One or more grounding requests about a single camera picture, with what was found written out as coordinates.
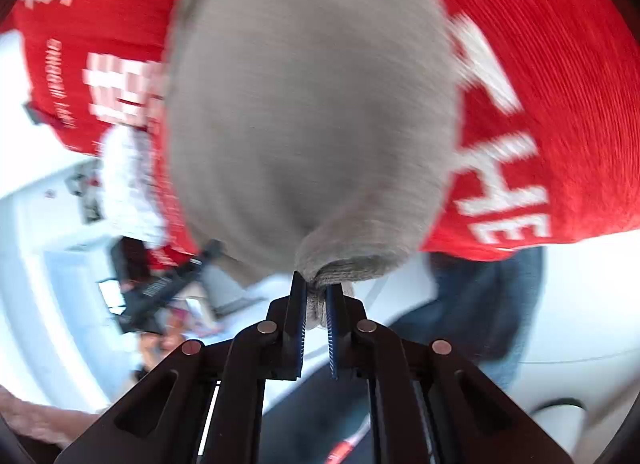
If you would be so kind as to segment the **grey knit sweater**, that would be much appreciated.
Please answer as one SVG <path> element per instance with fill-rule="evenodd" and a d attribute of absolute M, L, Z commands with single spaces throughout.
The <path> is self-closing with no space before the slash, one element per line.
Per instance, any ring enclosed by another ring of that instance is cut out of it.
<path fill-rule="evenodd" d="M 405 263 L 446 201 L 460 94 L 439 0 L 178 0 L 165 158 L 195 242 L 250 285 Z"/>

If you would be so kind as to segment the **white floral quilt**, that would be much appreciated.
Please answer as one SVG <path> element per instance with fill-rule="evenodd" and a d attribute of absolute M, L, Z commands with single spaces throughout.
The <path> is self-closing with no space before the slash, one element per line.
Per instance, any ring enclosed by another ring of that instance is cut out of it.
<path fill-rule="evenodd" d="M 103 211 L 114 234 L 137 239 L 149 249 L 163 247 L 167 222 L 155 193 L 149 135 L 115 125 L 102 135 L 100 159 Z"/>

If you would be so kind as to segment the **blue jeans leg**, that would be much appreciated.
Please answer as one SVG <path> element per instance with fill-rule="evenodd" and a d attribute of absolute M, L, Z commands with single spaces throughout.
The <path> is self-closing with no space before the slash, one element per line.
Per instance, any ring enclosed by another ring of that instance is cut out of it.
<path fill-rule="evenodd" d="M 437 295 L 390 323 L 416 343 L 449 341 L 500 388 L 513 383 L 542 292 L 544 247 L 498 261 L 426 256 Z"/>

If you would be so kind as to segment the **red blanket white print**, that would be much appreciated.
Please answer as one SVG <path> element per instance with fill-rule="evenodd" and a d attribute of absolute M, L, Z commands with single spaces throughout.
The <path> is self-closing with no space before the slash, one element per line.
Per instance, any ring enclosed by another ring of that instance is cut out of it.
<path fill-rule="evenodd" d="M 500 260 L 639 225 L 639 29 L 624 0 L 439 0 L 460 94 L 446 201 L 416 251 Z M 145 131 L 167 222 L 188 253 L 165 158 L 178 0 L 16 0 L 32 108 L 70 150 Z"/>

